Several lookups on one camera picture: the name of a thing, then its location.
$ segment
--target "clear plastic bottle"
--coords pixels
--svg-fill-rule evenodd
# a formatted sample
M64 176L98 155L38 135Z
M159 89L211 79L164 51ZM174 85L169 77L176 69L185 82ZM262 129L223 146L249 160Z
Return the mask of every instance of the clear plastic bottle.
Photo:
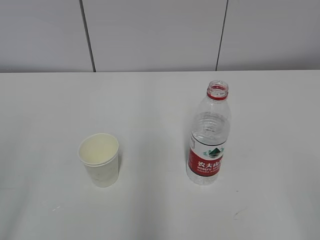
M218 177L230 132L228 91L225 82L210 82L193 120L186 172L199 185L212 184Z

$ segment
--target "table surface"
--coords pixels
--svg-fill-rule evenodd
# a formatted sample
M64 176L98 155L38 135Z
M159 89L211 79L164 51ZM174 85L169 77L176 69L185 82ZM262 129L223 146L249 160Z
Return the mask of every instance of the table surface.
M217 181L186 174L208 83L230 87ZM320 238L320 71L0 74L0 240ZM80 142L111 133L120 172L95 187Z

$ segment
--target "bottle neck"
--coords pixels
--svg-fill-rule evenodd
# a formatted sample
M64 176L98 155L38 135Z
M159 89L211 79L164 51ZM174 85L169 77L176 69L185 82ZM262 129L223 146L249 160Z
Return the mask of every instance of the bottle neck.
M213 104L222 104L225 103L227 101L227 97L223 100L215 100L213 98L211 98L208 94L205 95L205 97L207 98L207 100Z
M225 101L228 98L229 87L223 81L212 81L206 90L206 95L216 102Z

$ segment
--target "paper cup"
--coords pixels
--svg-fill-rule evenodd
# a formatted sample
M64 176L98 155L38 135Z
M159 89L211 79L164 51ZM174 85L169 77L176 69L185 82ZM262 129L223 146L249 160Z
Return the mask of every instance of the paper cup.
M109 187L117 181L118 150L117 139L107 133L89 136L80 144L79 158L97 187Z

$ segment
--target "cup rim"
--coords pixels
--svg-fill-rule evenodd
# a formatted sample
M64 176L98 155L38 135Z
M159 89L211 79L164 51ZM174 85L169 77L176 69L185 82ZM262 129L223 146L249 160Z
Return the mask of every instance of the cup rim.
M82 159L82 157L80 157L80 148L81 148L82 145L85 143L85 141L87 141L88 139L93 138L94 136L97 136L97 135L107 135L107 136L110 136L110 137L114 138L114 139L115 139L115 142L116 142L116 144L117 144L116 152L115 152L115 154L114 154L110 159L108 159L108 160L106 160L106 161L104 161L104 162L100 162L100 163L88 163L88 162L84 161L84 160ZM111 134L109 134L109 133L96 133L96 134L90 135L90 136L86 137L86 138L80 143L80 145L79 145L79 147L78 147L78 157L79 157L80 161L81 161L84 165L86 165L86 166L88 166L88 167L100 167L100 166L106 165L106 164L110 163L112 160L115 159L115 157L118 155L118 152L119 152L119 142L118 142L118 139L117 139L115 136L113 136L113 135L111 135Z

